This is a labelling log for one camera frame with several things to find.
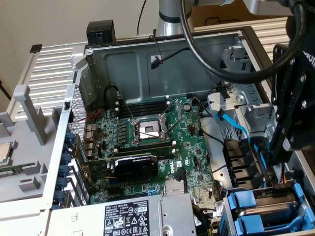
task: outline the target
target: processor chip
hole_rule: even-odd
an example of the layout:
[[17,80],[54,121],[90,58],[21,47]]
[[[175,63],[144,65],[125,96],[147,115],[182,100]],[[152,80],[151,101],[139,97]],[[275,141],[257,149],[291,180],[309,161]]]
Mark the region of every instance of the processor chip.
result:
[[198,176],[198,181],[203,181],[203,176]]

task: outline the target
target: motherboard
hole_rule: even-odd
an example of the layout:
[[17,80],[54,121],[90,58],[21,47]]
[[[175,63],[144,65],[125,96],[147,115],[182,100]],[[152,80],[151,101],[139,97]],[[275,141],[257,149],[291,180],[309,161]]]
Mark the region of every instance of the motherboard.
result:
[[[88,162],[82,169],[93,186],[90,204],[186,191],[199,207],[214,208],[213,177],[199,171],[199,163],[208,153],[193,99],[116,105],[89,114],[85,135]],[[150,166],[140,164],[139,168],[135,163],[144,159]],[[211,171],[209,158],[200,168]],[[182,171],[186,183],[176,178]]]

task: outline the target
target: capacitor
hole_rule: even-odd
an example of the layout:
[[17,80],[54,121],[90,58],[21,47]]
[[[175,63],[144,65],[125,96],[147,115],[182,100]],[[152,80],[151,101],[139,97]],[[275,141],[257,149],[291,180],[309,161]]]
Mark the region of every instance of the capacitor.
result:
[[114,167],[115,167],[114,161],[112,161],[112,162],[110,163],[110,170],[111,170],[112,172],[114,171]]
[[212,188],[210,188],[210,189],[209,189],[209,199],[211,198],[212,193],[213,193],[213,190],[212,190]]
[[107,162],[107,170],[110,171],[110,162]]
[[189,103],[185,103],[183,108],[184,108],[185,112],[190,112],[191,111],[191,105]]

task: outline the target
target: white wall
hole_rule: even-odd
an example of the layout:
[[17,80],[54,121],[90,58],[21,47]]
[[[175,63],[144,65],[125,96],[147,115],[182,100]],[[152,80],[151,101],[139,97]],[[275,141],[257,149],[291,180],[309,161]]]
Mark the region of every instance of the white wall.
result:
[[[144,0],[0,0],[0,80],[13,94],[33,44],[86,41],[90,21],[113,19],[117,38],[136,35]],[[140,34],[158,22],[158,0],[148,0]],[[0,112],[8,100],[0,92]]]

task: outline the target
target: black cable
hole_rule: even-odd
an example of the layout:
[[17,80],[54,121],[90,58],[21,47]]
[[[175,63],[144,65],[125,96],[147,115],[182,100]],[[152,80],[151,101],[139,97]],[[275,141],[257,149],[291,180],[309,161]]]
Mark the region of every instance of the black cable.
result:
[[172,53],[171,55],[168,55],[167,57],[164,57],[164,58],[162,59],[162,61],[166,61],[166,60],[172,58],[173,56],[177,55],[178,53],[180,53],[180,52],[182,52],[182,51],[189,51],[189,50],[190,50],[190,48],[182,48],[182,49],[180,49],[180,50],[177,50],[176,52]]
[[206,59],[203,53],[196,46],[194,39],[191,36],[190,30],[188,28],[185,12],[186,12],[185,0],[181,0],[180,19],[181,19],[183,33],[184,33],[186,42],[188,43],[190,50],[193,53],[193,55],[196,57],[197,61],[200,62],[213,75],[218,76],[224,81],[227,81],[230,83],[237,83],[237,84],[249,84],[249,83],[260,82],[262,80],[265,80],[271,77],[272,75],[276,74],[279,70],[284,68],[290,62],[292,57],[298,52],[302,43],[302,39],[305,35],[305,29],[306,29],[305,11],[302,4],[298,2],[292,7],[292,13],[295,16],[296,29],[298,31],[295,34],[294,40],[292,41],[289,49],[285,52],[285,54],[283,54],[282,57],[279,60],[277,60],[275,63],[273,63],[271,66],[265,69],[251,72],[251,73],[240,73],[240,72],[236,73],[236,72],[220,69],[217,66],[213,65],[211,61]]
[[248,145],[250,147],[250,151],[252,153],[252,156],[253,158],[258,162],[259,166],[260,166],[260,169],[261,169],[261,179],[264,179],[265,178],[265,181],[266,181],[266,186],[269,186],[269,183],[270,183],[270,178],[268,176],[268,173],[267,173],[267,170],[265,169],[264,165],[262,164],[262,160],[261,160],[261,157],[259,156],[259,153],[257,152],[257,155],[258,157],[255,156],[255,152],[254,150],[252,149],[252,144],[251,142],[248,140]]
[[163,60],[162,53],[161,53],[161,50],[159,49],[159,45],[158,45],[158,42],[157,42],[156,38],[154,37],[153,34],[151,34],[151,35],[149,36],[149,38],[152,38],[152,39],[154,40],[154,42],[156,43],[157,49],[158,49],[158,52],[159,52],[159,55],[161,56],[161,59]]
[[107,86],[107,87],[105,88],[105,90],[104,90],[104,95],[103,95],[104,101],[105,101],[105,99],[106,99],[106,93],[107,93],[107,91],[108,91],[110,88],[114,88],[117,92],[119,91],[119,89],[118,89],[118,87],[117,87],[116,85],[109,85],[109,86]]
[[11,96],[10,94],[7,92],[7,90],[5,90],[5,88],[2,86],[2,81],[0,80],[0,89],[1,91],[4,93],[4,95],[11,101]]
[[209,92],[207,92],[207,94],[204,96],[204,99],[207,99],[207,96],[215,89],[223,89],[223,88],[228,88],[230,87],[232,84],[226,84],[226,85],[223,85],[223,86],[218,86],[218,87],[215,87],[215,88],[212,88],[209,90]]
[[205,213],[195,204],[192,204],[192,212],[197,217],[197,219],[201,222],[203,230],[210,229],[211,225],[209,223],[208,218],[206,217]]
[[217,211],[216,209],[213,209],[213,208],[201,208],[200,210],[213,210],[213,211]]
[[[201,102],[197,97],[193,97],[193,99],[197,100],[197,102],[199,102],[199,103],[202,103],[201,104],[202,108],[206,111],[206,113],[208,113],[209,117],[212,117],[212,114],[209,113],[209,111],[207,110],[207,107],[204,106],[203,102]],[[205,116],[202,115],[202,111],[199,111],[199,115],[202,116],[202,117],[205,117]]]
[[201,121],[200,121],[200,116],[199,116],[201,104],[202,104],[202,102],[199,104],[199,106],[198,106],[198,111],[197,111],[197,120],[198,120],[198,127],[199,127],[199,129],[200,129],[205,135],[207,135],[209,138],[212,138],[212,139],[218,141],[220,144],[222,144],[222,145],[224,146],[224,142],[223,142],[223,141],[221,141],[220,139],[218,139],[218,138],[216,138],[216,137],[214,137],[214,136],[208,134],[206,131],[204,131],[204,130],[202,129],[202,127],[201,127]]
[[221,166],[221,167],[215,169],[214,171],[210,171],[210,172],[203,171],[203,170],[200,168],[200,166],[201,166],[201,164],[202,164],[202,162],[203,162],[203,160],[204,160],[205,158],[206,158],[206,156],[204,156],[204,157],[201,159],[201,161],[199,162],[199,171],[200,171],[201,173],[203,173],[203,174],[212,175],[213,173],[218,172],[219,170],[221,170],[221,169],[223,169],[224,167],[226,167],[226,165],[224,165],[224,166]]
[[142,12],[143,12],[143,9],[144,9],[144,6],[146,5],[146,3],[147,3],[147,0],[144,0],[143,5],[142,5],[142,8],[141,8],[141,12],[140,12],[139,20],[138,20],[138,25],[137,25],[137,34],[139,34],[139,25],[140,25],[140,20],[141,20]]

